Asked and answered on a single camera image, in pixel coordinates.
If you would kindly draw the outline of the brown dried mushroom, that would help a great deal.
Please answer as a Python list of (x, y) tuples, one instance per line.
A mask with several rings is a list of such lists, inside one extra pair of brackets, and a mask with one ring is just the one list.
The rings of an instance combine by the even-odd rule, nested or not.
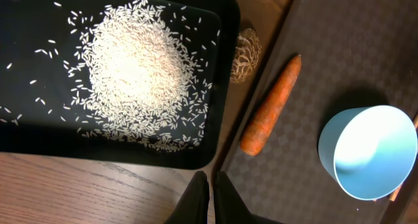
[(247, 28), (239, 33), (231, 69), (230, 82), (245, 82), (255, 70), (262, 46), (255, 30)]

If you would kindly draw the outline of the wooden chopstick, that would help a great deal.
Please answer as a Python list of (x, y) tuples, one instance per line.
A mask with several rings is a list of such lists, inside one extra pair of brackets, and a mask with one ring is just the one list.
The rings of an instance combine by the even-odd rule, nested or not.
[[(418, 115), (415, 115), (415, 117), (414, 117), (414, 119), (413, 119), (413, 124), (414, 124), (414, 127), (415, 127), (415, 129), (417, 129), (418, 128)], [(399, 193), (399, 191), (400, 191), (400, 189), (401, 189), (401, 187), (402, 187), (402, 184), (400, 184), (390, 195), (389, 195), (389, 197), (388, 197), (388, 199), (390, 200), (390, 201), (395, 201), (396, 200), (396, 198), (397, 198), (397, 196), (398, 196), (398, 193)]]

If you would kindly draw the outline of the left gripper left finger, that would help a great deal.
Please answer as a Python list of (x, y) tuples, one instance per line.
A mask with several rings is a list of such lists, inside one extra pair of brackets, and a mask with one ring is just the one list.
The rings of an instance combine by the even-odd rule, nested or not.
[(197, 171), (165, 224), (207, 224), (209, 183), (203, 171)]

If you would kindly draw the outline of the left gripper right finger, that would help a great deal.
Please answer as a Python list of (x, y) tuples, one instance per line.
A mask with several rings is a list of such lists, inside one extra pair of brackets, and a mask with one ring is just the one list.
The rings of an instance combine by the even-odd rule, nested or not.
[(216, 173), (213, 188), (216, 224), (282, 224), (252, 214), (225, 172)]

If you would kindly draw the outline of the orange carrot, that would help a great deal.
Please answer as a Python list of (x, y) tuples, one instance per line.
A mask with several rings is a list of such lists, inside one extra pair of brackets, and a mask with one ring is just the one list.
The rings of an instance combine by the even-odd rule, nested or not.
[(264, 148), (295, 86), (301, 65), (301, 55), (288, 62), (242, 135), (240, 148), (244, 153), (255, 156)]

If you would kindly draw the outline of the light blue rice bowl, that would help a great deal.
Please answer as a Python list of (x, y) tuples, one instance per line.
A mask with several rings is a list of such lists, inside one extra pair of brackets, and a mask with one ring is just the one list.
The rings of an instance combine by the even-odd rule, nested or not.
[(396, 190), (417, 156), (417, 133), (401, 109), (344, 110), (324, 126), (318, 141), (322, 166), (349, 196), (376, 200)]

